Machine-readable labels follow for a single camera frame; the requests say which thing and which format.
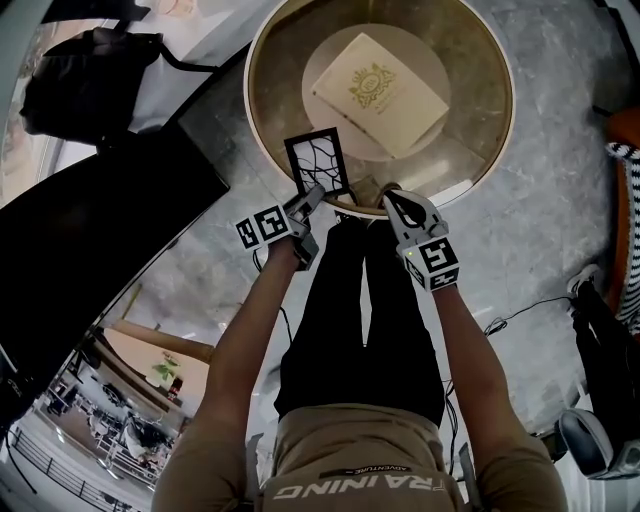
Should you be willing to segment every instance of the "book cover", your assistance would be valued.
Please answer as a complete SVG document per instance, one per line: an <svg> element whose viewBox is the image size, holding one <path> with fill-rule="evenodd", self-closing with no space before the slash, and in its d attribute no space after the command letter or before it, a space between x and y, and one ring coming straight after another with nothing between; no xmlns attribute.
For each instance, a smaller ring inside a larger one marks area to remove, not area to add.
<svg viewBox="0 0 640 512"><path fill-rule="evenodd" d="M411 69L360 34L312 91L400 158L449 109Z"/></svg>

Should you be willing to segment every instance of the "black pants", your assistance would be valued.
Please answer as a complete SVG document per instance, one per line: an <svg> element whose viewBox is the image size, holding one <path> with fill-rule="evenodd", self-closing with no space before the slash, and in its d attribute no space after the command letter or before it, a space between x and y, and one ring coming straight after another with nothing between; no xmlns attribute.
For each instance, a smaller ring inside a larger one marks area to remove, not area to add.
<svg viewBox="0 0 640 512"><path fill-rule="evenodd" d="M573 328L593 412L617 452L626 441L640 439L640 344L591 283L580 286L574 304Z"/></svg>
<svg viewBox="0 0 640 512"><path fill-rule="evenodd" d="M411 277L396 258L391 224L348 219L329 231L300 328L282 358L275 402L282 418L300 407L357 403L442 422L444 391ZM371 327L362 340L366 257Z"/></svg>

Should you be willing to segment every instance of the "black bag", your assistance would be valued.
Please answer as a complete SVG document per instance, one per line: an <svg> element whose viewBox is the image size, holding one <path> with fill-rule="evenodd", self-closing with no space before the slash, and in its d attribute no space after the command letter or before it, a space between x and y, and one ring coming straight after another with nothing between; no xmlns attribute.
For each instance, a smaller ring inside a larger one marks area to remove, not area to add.
<svg viewBox="0 0 640 512"><path fill-rule="evenodd" d="M54 46L27 85L25 130L93 145L123 137L162 34L96 28Z"/></svg>

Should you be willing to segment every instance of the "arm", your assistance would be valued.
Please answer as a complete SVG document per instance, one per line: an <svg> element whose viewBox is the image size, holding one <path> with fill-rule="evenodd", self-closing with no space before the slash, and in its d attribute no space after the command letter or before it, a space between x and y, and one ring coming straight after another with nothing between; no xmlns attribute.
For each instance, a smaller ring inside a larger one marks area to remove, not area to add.
<svg viewBox="0 0 640 512"><path fill-rule="evenodd" d="M216 347L204 398L162 472L153 512L232 510L244 495L251 392L298 264L291 239L269 247L269 260Z"/></svg>
<svg viewBox="0 0 640 512"><path fill-rule="evenodd" d="M433 292L442 324L451 378L478 472L494 454L527 437L509 401L507 379L486 336L458 288Z"/></svg>
<svg viewBox="0 0 640 512"><path fill-rule="evenodd" d="M291 238L269 247L264 269L216 346L194 423L215 422L244 443L251 392L298 264Z"/></svg>
<svg viewBox="0 0 640 512"><path fill-rule="evenodd" d="M567 510L549 454L516 417L500 361L457 287L436 290L433 297L485 506L502 512Z"/></svg>

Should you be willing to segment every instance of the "gray floor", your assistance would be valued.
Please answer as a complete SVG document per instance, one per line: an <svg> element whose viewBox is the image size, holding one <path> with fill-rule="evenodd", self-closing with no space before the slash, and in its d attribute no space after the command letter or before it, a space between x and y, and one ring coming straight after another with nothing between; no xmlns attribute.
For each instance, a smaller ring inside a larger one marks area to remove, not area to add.
<svg viewBox="0 0 640 512"><path fill-rule="evenodd" d="M591 114L591 105L623 107L631 78L615 25L592 0L472 4L505 47L517 96L516 126L500 168L442 211L462 263L461 292L485 327L496 316L562 295L567 279L610 246L613 168L603 151L603 120ZM253 140L242 66L190 109L183 126L232 190L144 275L128 319L215 344L256 277L233 223L274 199L289 199L295 187L270 167ZM323 247L333 223L324 206L313 219ZM287 294L294 332L312 278L313 271L298 274ZM432 299L424 292L418 298L447 378ZM367 306L364 295L365 318ZM538 306L491 338L517 413L532 430L557 418L582 378L565 310L564 302ZM287 346L280 319L263 370L277 364ZM253 411L250 430L262 425Z"/></svg>

